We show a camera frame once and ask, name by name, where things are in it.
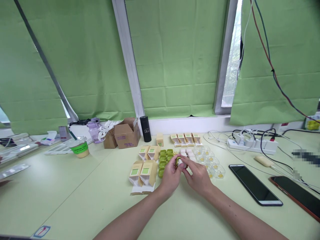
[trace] window pane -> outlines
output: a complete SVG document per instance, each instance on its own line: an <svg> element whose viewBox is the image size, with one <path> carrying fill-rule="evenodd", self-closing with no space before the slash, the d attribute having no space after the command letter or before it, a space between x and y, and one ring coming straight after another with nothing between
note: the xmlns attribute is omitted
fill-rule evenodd
<svg viewBox="0 0 320 240"><path fill-rule="evenodd" d="M232 106L234 92L237 85L237 71L240 63L241 5L242 0L239 0L232 34L226 82L223 90L222 107Z"/></svg>

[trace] paper packaging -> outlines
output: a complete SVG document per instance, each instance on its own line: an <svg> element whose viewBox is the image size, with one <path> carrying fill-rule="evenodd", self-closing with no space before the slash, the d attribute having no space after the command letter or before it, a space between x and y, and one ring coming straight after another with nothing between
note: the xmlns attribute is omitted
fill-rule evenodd
<svg viewBox="0 0 320 240"><path fill-rule="evenodd" d="M143 181L140 178L140 173L142 169L143 161L136 161L130 170L129 180L133 184L133 186L143 186Z"/></svg>
<svg viewBox="0 0 320 240"><path fill-rule="evenodd" d="M193 142L191 133L185 133L184 136L186 137L188 147L194 146L194 142Z"/></svg>
<svg viewBox="0 0 320 240"><path fill-rule="evenodd" d="M151 146L148 150L148 155L151 160L157 161L159 159L159 155L160 155L160 147L158 145Z"/></svg>
<svg viewBox="0 0 320 240"><path fill-rule="evenodd" d="M150 146L142 146L142 147L140 148L139 156L141 157L141 159L142 159L143 161L150 159L150 157L149 157L149 155L148 155L149 148L150 148Z"/></svg>
<svg viewBox="0 0 320 240"><path fill-rule="evenodd" d="M184 138L184 134L183 133L178 133L178 139L179 139L179 142L181 144L181 147L187 147L188 146L187 140Z"/></svg>
<svg viewBox="0 0 320 240"><path fill-rule="evenodd" d="M136 147L140 140L140 130L135 118L125 118L114 126L114 137L119 149Z"/></svg>
<svg viewBox="0 0 320 240"><path fill-rule="evenodd" d="M156 186L158 164L154 160L146 160L143 163L140 172L140 179L143 181L143 186L134 186L130 195L150 194Z"/></svg>
<svg viewBox="0 0 320 240"><path fill-rule="evenodd" d="M156 143L159 147L163 147L163 134L162 133L157 134Z"/></svg>
<svg viewBox="0 0 320 240"><path fill-rule="evenodd" d="M196 146L202 145L199 133L192 133L192 136L193 136L193 140L194 140L194 143L196 144Z"/></svg>
<svg viewBox="0 0 320 240"><path fill-rule="evenodd" d="M170 134L170 138L171 138L175 147L181 147L181 144L180 144L179 139L176 134Z"/></svg>

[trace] black smartphone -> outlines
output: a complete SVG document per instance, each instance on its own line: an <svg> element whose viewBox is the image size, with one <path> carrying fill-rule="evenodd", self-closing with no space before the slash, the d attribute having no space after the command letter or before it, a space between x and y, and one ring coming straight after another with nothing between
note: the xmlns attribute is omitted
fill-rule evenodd
<svg viewBox="0 0 320 240"><path fill-rule="evenodd" d="M255 175L253 175L245 165L229 165L229 168L259 205L283 205L283 203Z"/></svg>
<svg viewBox="0 0 320 240"><path fill-rule="evenodd" d="M320 200L285 176L270 177L269 180L320 222Z"/></svg>

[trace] electric wire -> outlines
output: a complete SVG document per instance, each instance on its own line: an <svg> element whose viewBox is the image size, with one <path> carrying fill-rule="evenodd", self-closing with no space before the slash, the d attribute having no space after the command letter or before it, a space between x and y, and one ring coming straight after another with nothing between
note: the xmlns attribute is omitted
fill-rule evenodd
<svg viewBox="0 0 320 240"><path fill-rule="evenodd" d="M309 119L311 119L311 120L313 120L313 121L316 121L317 123L320 124L319 121L317 121L317 120L315 120L315 119L313 119L313 118L305 115L303 112L301 112L299 109L297 109L297 108L293 105L293 103L291 102L290 98L283 92L283 90L282 90L282 88L281 88L281 86L280 86L280 84L279 84L279 81L278 81L278 78L277 78L275 69L274 69L274 67L273 67L273 65L272 65L272 62L271 62L271 60L270 60L270 56L269 56L268 53L267 53L266 47L265 47L265 45L264 45L264 43L263 43L263 40L262 40L262 37L261 37L261 34L260 34L260 30L259 30L259 27L258 27L258 24L257 24L257 21L256 21L256 17L255 17L255 14L254 14L254 10L253 10L253 1L250 0L250 2L251 2L251 11L252 11L253 20L254 20L254 23L255 23L255 25L256 25L256 29L257 29L257 31L258 31L258 34L259 34L259 38L260 38L262 47L263 47L263 49L264 49L264 51L265 51L266 57L267 57L268 62L269 62L269 64L270 64L270 66L271 66L272 75L273 75L273 78L274 78L274 81L275 81L277 87L278 87L279 90L281 91L282 95L287 99L287 101L289 102L289 104L290 104L298 113L300 113L301 115L305 116L306 118L309 118ZM262 18L262 14L261 14L261 12L260 12L260 9L259 9L259 14L260 14L260 17L261 17L261 22L262 22L262 25L263 25L263 28L264 28L265 36L266 36L266 39L267 39L267 33L266 33L266 30L265 30L265 25L264 25L264 22L263 22L263 18Z"/></svg>

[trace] green curtain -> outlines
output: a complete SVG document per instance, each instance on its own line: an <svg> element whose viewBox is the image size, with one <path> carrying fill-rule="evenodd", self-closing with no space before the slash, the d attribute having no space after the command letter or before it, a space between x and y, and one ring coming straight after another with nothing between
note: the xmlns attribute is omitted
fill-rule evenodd
<svg viewBox="0 0 320 240"><path fill-rule="evenodd" d="M80 119L135 116L111 0L20 4Z"/></svg>
<svg viewBox="0 0 320 240"><path fill-rule="evenodd" d="M214 116L227 0L126 0L149 118Z"/></svg>
<svg viewBox="0 0 320 240"><path fill-rule="evenodd" d="M61 99L14 1L0 1L0 105L14 133L67 124Z"/></svg>
<svg viewBox="0 0 320 240"><path fill-rule="evenodd" d="M257 1L261 10L271 61L280 86L292 103L313 115L320 97L320 2L317 0ZM243 1L241 27L246 27L250 1ZM257 8L254 8L266 44ZM245 52L231 111L231 125L302 121L281 94L251 15Z"/></svg>

